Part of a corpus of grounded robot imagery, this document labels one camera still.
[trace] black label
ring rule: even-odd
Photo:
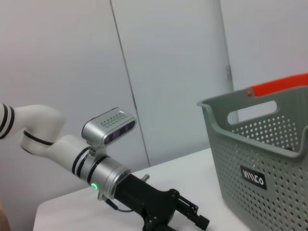
[[[267,190],[265,176],[263,173],[254,171],[241,165],[242,178],[262,189]]]

